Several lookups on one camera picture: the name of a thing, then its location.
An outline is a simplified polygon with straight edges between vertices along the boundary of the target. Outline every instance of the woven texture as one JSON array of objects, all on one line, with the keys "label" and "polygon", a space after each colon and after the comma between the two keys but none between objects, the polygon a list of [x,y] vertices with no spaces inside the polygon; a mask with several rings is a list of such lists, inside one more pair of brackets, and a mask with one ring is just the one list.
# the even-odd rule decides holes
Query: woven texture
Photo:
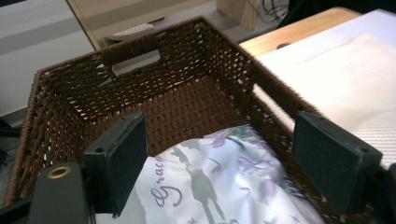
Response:
[{"label": "woven texture", "polygon": [[[160,60],[113,73],[112,65],[153,50]],[[253,93],[255,83],[292,118],[299,110],[317,113],[204,18],[42,69],[35,75],[5,205],[29,196],[43,169],[82,162],[83,150],[116,119],[144,111],[150,156],[186,139],[250,124],[322,217],[339,222],[291,156],[291,133]]]}]

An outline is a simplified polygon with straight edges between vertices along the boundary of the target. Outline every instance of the wicker basket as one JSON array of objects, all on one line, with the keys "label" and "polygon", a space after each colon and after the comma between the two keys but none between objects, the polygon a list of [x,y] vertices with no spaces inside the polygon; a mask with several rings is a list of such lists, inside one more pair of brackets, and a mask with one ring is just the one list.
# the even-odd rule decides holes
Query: wicker basket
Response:
[{"label": "wicker basket", "polygon": [[[113,72],[112,65],[153,50],[160,52],[158,61]],[[204,18],[39,70],[5,205],[29,196],[43,169],[81,162],[84,149],[117,118],[144,111],[151,156],[183,140],[249,123],[322,217],[339,222],[291,156],[291,132],[253,93],[255,83],[292,118],[299,110],[317,113]]]}]

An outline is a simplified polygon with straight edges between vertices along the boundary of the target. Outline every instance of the printed fabric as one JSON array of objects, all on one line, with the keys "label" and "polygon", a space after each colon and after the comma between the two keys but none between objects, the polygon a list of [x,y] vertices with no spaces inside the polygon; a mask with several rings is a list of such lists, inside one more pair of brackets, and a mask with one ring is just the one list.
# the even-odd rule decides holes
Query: printed fabric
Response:
[{"label": "printed fabric", "polygon": [[97,223],[323,223],[248,125],[149,157],[120,217]]}]

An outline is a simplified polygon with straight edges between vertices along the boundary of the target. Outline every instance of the black plastic bracket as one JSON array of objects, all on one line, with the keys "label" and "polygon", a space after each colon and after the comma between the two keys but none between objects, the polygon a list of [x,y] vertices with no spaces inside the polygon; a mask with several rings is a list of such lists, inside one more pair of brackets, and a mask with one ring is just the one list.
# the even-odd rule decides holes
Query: black plastic bracket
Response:
[{"label": "black plastic bracket", "polygon": [[84,151],[96,213],[121,214],[147,156],[143,113],[118,119]]},{"label": "black plastic bracket", "polygon": [[383,170],[380,151],[328,119],[300,112],[292,153],[338,214],[361,213],[368,202],[390,210],[396,167]]},{"label": "black plastic bracket", "polygon": [[41,173],[27,223],[93,223],[77,163],[61,163]]}]

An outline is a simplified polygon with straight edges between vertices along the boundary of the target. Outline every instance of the background wall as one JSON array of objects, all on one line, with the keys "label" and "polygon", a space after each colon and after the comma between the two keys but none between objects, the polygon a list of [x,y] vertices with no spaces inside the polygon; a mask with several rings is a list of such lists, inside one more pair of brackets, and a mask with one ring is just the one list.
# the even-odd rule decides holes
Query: background wall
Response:
[{"label": "background wall", "polygon": [[91,51],[65,0],[0,7],[0,117],[27,106],[35,71]]}]

